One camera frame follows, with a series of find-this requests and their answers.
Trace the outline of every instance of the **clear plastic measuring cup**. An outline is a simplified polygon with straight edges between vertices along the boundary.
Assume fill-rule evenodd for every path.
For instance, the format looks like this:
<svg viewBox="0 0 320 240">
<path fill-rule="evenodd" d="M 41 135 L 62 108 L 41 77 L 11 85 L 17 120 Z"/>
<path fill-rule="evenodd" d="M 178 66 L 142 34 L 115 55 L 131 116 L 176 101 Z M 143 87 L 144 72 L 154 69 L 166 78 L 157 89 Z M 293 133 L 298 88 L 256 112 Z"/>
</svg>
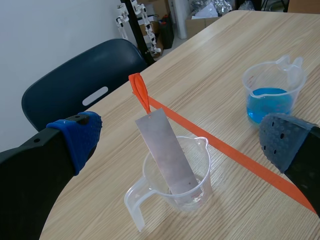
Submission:
<svg viewBox="0 0 320 240">
<path fill-rule="evenodd" d="M 145 226 L 140 204 L 153 194 L 162 196 L 179 211 L 193 211 L 203 206 L 212 193 L 210 168 L 211 157 L 205 137 L 177 137 L 178 142 L 199 184 L 181 194 L 171 194 L 154 158 L 150 154 L 144 159 L 142 177 L 128 190 L 124 203 L 139 232 Z"/>
<path fill-rule="evenodd" d="M 269 113 L 291 114 L 299 91 L 307 76 L 302 69 L 304 59 L 290 63 L 288 55 L 250 67 L 242 77 L 246 110 L 249 118 L 259 124 Z"/>
</svg>

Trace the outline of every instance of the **metal plate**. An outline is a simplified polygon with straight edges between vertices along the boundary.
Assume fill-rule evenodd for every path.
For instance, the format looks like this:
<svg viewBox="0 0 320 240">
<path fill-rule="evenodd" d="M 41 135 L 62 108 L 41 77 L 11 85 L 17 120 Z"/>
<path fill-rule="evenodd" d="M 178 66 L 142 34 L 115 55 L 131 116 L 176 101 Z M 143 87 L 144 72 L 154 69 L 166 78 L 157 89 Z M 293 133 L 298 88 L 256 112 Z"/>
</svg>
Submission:
<svg viewBox="0 0 320 240">
<path fill-rule="evenodd" d="M 188 192 L 197 179 L 162 108 L 135 121 L 172 194 Z"/>
</svg>

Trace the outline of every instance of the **chair backrest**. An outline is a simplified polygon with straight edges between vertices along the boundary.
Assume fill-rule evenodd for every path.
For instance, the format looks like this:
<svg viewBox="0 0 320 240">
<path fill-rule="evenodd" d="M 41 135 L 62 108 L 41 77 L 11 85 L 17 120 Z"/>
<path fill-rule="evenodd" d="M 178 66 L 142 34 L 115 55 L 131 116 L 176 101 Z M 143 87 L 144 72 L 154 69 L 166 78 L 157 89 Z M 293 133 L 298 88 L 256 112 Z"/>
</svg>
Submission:
<svg viewBox="0 0 320 240">
<path fill-rule="evenodd" d="M 105 41 L 30 86 L 22 97 L 23 112 L 41 131 L 48 123 L 85 111 L 127 82 L 130 74 L 139 73 L 147 67 L 131 42 L 124 39 Z M 84 99 L 103 87 L 107 87 L 106 93 L 89 104 L 83 104 Z"/>
</svg>

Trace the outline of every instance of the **blue liquid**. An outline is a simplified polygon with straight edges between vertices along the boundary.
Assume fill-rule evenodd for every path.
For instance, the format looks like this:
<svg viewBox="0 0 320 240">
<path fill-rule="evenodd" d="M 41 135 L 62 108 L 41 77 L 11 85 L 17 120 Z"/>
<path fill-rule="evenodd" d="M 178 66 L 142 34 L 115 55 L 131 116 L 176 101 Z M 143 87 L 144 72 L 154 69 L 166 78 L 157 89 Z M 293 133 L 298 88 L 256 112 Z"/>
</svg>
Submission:
<svg viewBox="0 0 320 240">
<path fill-rule="evenodd" d="M 253 91 L 256 96 L 262 94 L 283 94 L 287 91 L 281 88 L 258 88 Z M 261 98 L 255 98 L 251 95 L 248 96 L 246 111 L 255 123 L 259 124 L 263 117 L 270 113 L 283 113 L 290 114 L 292 110 L 293 100 L 290 94 L 280 96 L 264 96 Z"/>
</svg>

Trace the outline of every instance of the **floor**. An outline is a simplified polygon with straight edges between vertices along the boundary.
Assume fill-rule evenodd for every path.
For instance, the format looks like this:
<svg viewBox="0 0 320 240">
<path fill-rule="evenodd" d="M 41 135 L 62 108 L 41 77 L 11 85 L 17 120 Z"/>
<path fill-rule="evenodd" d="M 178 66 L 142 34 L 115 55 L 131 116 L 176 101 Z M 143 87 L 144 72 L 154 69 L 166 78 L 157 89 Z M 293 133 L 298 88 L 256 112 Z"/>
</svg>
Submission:
<svg viewBox="0 0 320 240">
<path fill-rule="evenodd" d="M 163 54 L 162 56 L 155 58 L 154 60 L 159 60 L 161 58 L 163 58 L 165 55 L 167 55 L 168 53 L 170 53 L 171 51 L 173 51 L 174 49 L 176 49 L 177 47 L 179 47 L 181 44 L 183 44 L 184 42 L 186 42 L 188 39 L 180 39 L 178 37 L 178 33 L 177 30 L 174 30 L 174 40 L 173 40 L 173 44 L 172 44 L 172 48 L 170 49 L 164 49 L 163 50 Z"/>
</svg>

